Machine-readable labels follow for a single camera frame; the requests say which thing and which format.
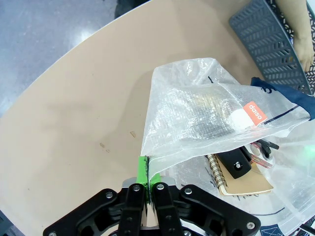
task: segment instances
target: notebook spiral binding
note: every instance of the notebook spiral binding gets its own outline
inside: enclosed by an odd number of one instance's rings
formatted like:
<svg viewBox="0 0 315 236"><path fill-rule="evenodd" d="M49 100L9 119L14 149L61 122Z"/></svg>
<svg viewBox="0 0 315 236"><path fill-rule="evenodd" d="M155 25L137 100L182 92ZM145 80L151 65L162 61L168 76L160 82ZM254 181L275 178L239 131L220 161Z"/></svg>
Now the notebook spiral binding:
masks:
<svg viewBox="0 0 315 236"><path fill-rule="evenodd" d="M227 187L224 175L222 174L222 170L218 163L217 156L215 154L209 154L207 155L207 158L210 164L210 169L212 170L215 180L217 182L218 188L220 188L220 186L222 185Z"/></svg>

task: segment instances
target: tan notebook cover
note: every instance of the tan notebook cover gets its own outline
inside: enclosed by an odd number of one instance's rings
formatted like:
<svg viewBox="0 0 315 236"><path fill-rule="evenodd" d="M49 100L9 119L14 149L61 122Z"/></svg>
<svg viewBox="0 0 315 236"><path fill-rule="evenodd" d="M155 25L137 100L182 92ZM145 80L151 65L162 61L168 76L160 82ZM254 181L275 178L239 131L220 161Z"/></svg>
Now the tan notebook cover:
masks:
<svg viewBox="0 0 315 236"><path fill-rule="evenodd" d="M219 159L218 163L227 184L227 187L220 187L220 192L224 195L257 194L270 192L273 189L255 163L252 164L252 169L248 173L237 179L233 178Z"/></svg>

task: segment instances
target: gray floor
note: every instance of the gray floor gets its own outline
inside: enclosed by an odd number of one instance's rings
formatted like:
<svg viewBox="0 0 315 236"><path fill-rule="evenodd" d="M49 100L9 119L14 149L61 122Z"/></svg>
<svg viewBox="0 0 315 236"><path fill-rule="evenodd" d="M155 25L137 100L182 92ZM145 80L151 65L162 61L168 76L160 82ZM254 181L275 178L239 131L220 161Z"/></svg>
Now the gray floor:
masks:
<svg viewBox="0 0 315 236"><path fill-rule="evenodd" d="M70 49L114 19L117 0L0 0L0 117Z"/></svg>

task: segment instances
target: person's hand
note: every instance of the person's hand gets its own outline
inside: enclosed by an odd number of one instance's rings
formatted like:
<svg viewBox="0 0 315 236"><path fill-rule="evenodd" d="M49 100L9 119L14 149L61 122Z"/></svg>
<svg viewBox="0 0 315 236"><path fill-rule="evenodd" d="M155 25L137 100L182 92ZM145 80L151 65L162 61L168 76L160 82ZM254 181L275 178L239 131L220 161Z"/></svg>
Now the person's hand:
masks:
<svg viewBox="0 0 315 236"><path fill-rule="evenodd" d="M293 47L305 72L310 70L314 62L314 50L312 43L312 35L305 37L294 35Z"/></svg>

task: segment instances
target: plastic bag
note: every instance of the plastic bag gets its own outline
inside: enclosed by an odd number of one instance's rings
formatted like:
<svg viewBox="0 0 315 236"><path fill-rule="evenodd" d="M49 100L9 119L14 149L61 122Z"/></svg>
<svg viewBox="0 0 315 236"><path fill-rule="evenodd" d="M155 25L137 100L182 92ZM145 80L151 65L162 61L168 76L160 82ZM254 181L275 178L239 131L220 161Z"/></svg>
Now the plastic bag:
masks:
<svg viewBox="0 0 315 236"><path fill-rule="evenodd" d="M170 167L161 175L175 179L180 189L194 184L250 214L262 225L262 236L289 235L315 214L315 120L295 127L288 136L269 136L280 146L272 150L275 166L260 167L274 189L267 194L223 196L219 193L209 162L195 157Z"/></svg>
<svg viewBox="0 0 315 236"><path fill-rule="evenodd" d="M243 109L250 102L265 122L254 125ZM240 85L215 59L173 62L153 72L141 155L150 157L151 179L192 157L232 150L309 119L278 91Z"/></svg>

